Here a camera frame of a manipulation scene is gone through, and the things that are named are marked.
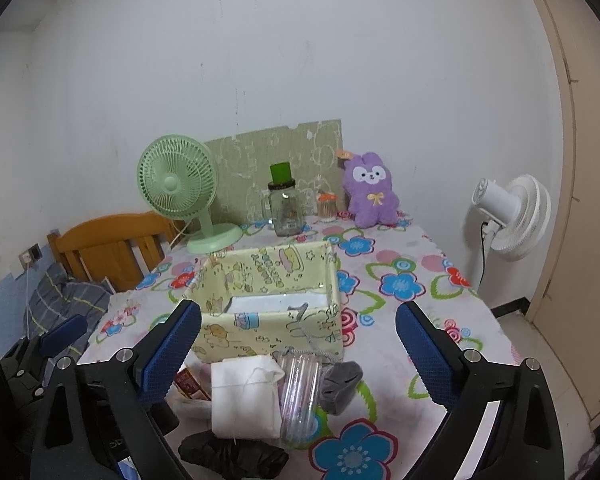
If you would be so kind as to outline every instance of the glass jar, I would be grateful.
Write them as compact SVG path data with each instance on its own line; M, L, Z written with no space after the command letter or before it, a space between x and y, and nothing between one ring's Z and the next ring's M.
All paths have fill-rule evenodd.
M273 228L278 236L299 235L304 227L300 194L296 181L291 179L283 184L269 184L269 205Z
M337 199L333 193L320 193L318 196L318 217L322 222L335 222L338 219Z
M273 219L271 215L271 204L269 203L269 190L262 191L262 221L273 230Z

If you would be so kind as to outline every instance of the fan base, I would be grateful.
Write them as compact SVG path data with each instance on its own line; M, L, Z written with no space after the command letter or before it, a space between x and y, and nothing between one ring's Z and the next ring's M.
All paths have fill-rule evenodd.
M242 238L242 229L234 224L214 224L213 236L205 237L202 231L187 239L187 251L191 254L209 254L235 244Z

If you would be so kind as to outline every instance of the blue gripper pad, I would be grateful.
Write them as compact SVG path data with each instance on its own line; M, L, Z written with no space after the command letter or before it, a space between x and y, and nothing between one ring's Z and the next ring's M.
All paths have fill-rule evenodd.
M395 313L395 331L431 400L448 411L452 410L459 399L454 391L453 369L406 303L399 306Z
M40 336L40 355L42 357L56 357L87 333L87 318L80 314L70 317L56 326L51 332Z
M162 402L191 345L200 332L200 307L189 302L176 325L142 370L138 400L145 409Z

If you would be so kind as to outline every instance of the power cord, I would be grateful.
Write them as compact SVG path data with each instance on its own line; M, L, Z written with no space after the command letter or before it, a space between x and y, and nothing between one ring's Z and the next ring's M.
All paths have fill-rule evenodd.
M29 319L28 314L31 314L31 317L33 317L33 314L31 313L31 309L29 307L29 266L27 266L27 270L24 271L24 273L26 274L25 280L26 280L26 287L25 287L25 292L24 292L24 319L27 320L27 339L31 339L31 334L29 331L29 324L31 323L31 320Z
M480 241L482 243L482 275L480 276L480 283L478 283L478 285L482 283L482 279L484 278L484 269L486 267L486 258L484 256L484 239L486 235L484 234L483 229L487 227L488 224L488 222L482 222L480 224Z
M191 222L193 222L193 218L187 222L187 224L182 228L182 231L179 231L178 234L176 234L176 237L169 243L169 248L170 249L173 249L174 244L180 238L180 235L184 231L186 231L187 227L189 227L191 225ZM176 225L173 222L171 222L171 225L173 225L173 227L175 227L177 229Z

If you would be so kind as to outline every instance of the metal screw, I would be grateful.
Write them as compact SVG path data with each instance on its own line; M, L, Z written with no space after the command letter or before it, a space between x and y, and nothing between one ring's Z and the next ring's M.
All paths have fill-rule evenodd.
M532 357L530 357L529 359L525 359L525 364L530 370L540 369L540 363L537 359L533 359Z
M134 356L134 351L131 348L123 348L122 350L118 350L116 354L116 359L120 362L129 361Z
M56 363L56 366L58 368L60 368L61 370L68 368L70 365L71 365L70 357L63 357L63 358L59 359L58 362Z
M482 359L482 356L477 350L469 348L468 350L464 351L464 358L470 363L477 363L480 359Z

